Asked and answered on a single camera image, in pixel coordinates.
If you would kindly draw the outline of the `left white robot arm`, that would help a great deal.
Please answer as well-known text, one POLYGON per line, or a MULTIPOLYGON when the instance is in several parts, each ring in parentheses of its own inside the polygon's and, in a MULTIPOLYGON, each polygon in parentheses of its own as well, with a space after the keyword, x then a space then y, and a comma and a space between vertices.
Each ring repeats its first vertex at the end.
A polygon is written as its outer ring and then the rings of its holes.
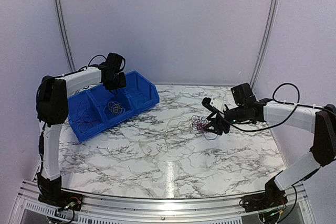
POLYGON ((44 76, 36 92, 36 111, 40 127, 38 151, 41 159, 40 177, 47 181, 58 180, 59 139, 66 120, 68 97, 85 87, 102 84, 113 91, 126 86, 126 60, 116 53, 109 53, 100 64, 89 64, 80 70, 59 76, 44 76))

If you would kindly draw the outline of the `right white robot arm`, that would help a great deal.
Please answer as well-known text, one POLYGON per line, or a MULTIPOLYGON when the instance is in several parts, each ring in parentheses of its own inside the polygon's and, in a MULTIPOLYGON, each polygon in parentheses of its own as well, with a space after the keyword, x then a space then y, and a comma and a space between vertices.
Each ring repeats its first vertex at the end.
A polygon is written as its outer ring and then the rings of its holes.
POLYGON ((335 161, 335 105, 305 105, 275 97, 257 100, 249 83, 235 86, 231 92, 236 104, 232 109, 219 99, 203 99, 202 105, 211 112, 205 132, 222 135, 229 133, 231 127, 241 131, 242 124, 260 122, 270 123, 269 130, 288 125, 313 134, 308 152, 266 183, 265 192, 260 195, 263 206, 273 206, 280 193, 335 161))

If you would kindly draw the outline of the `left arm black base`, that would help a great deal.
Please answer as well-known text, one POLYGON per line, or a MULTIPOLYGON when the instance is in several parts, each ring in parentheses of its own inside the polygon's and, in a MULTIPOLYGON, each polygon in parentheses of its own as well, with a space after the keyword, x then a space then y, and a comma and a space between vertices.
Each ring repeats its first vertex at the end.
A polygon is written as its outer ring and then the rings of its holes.
POLYGON ((65 210, 70 205, 74 211, 80 211, 83 195, 62 190, 62 178, 50 180, 37 173, 37 186, 40 191, 38 201, 65 210))

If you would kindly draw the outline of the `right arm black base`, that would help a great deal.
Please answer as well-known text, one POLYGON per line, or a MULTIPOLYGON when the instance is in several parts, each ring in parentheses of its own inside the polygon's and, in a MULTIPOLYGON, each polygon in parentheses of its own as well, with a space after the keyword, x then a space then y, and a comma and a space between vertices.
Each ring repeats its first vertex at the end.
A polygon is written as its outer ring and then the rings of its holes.
POLYGON ((288 199, 284 190, 280 190, 275 183, 275 176, 265 184, 265 191, 243 196, 239 205, 246 212, 260 211, 287 204, 288 199))

